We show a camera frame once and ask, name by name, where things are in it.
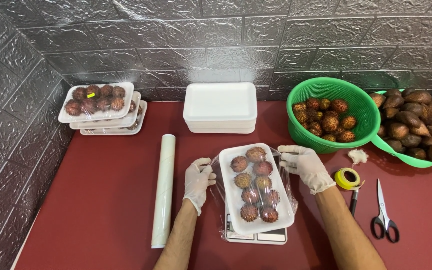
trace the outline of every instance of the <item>hand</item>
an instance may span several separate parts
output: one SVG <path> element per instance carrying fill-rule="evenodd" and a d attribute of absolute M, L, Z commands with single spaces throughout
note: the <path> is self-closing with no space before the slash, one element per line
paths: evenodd
<path fill-rule="evenodd" d="M 201 215 L 201 206 L 206 201 L 206 188 L 210 185 L 216 184 L 216 174 L 213 173 L 213 168 L 208 164 L 211 161 L 208 157 L 201 157 L 195 160 L 186 169 L 186 176 L 184 177 L 184 197 L 188 198 L 196 210 L 198 217 Z"/>
<path fill-rule="evenodd" d="M 291 174 L 299 175 L 311 194 L 336 185 L 313 149 L 299 145 L 280 145 L 277 150 L 282 153 L 279 165 Z"/>

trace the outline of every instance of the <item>scissor blade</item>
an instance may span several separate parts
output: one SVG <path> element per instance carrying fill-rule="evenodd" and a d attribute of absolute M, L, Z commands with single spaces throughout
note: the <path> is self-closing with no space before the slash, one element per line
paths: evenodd
<path fill-rule="evenodd" d="M 378 178 L 378 203 L 379 203 L 379 209 L 381 210 L 383 216 L 387 218 L 388 215 L 386 212 L 385 198 L 383 197 L 383 190 L 381 189 L 381 182 L 379 181 L 379 178 Z"/>

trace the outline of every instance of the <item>yellow tape roll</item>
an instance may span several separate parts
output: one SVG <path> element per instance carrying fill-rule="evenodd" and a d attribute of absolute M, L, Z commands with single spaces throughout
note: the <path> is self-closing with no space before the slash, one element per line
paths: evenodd
<path fill-rule="evenodd" d="M 351 180 L 355 180 L 355 181 L 350 181 L 349 179 L 347 179 L 344 174 L 351 174 L 354 179 Z M 336 184 L 338 184 L 340 187 L 347 189 L 347 190 L 356 190 L 359 189 L 363 184 L 364 181 L 361 182 L 360 184 L 360 175 L 353 169 L 351 168 L 342 168 L 339 169 L 336 174 L 334 175 L 334 180 L 336 181 Z"/>

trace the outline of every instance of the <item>digital kitchen scale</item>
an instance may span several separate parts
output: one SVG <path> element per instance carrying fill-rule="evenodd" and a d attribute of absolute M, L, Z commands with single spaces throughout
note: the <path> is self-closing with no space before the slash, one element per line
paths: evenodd
<path fill-rule="evenodd" d="M 286 228 L 249 235 L 238 234 L 233 230 L 233 226 L 231 225 L 231 215 L 229 214 L 227 207 L 225 211 L 224 235 L 228 242 L 235 243 L 284 245 L 288 241 L 288 231 Z"/>

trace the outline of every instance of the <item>green plastic colander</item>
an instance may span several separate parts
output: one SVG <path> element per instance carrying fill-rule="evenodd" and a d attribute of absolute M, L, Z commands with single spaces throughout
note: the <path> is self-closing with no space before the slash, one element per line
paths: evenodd
<path fill-rule="evenodd" d="M 376 92 L 377 94 L 384 94 L 386 91 L 379 91 Z M 371 142 L 379 149 L 399 158 L 402 162 L 411 165 L 413 167 L 417 168 L 428 168 L 432 166 L 432 162 L 429 160 L 421 160 L 417 159 L 405 154 L 397 153 L 391 146 L 389 146 L 385 141 L 383 141 L 382 138 L 380 138 L 378 135 L 375 135 L 373 139 L 371 139 Z"/>
<path fill-rule="evenodd" d="M 344 99 L 348 110 L 343 116 L 352 115 L 357 125 L 352 130 L 356 141 L 352 143 L 330 142 L 307 131 L 293 114 L 292 105 L 308 98 Z M 381 118 L 379 110 L 371 97 L 356 85 L 336 78 L 312 78 L 301 82 L 290 92 L 286 101 L 289 116 L 287 128 L 291 138 L 304 147 L 312 148 L 318 154 L 336 152 L 339 149 L 354 148 L 368 143 L 378 133 Z"/>

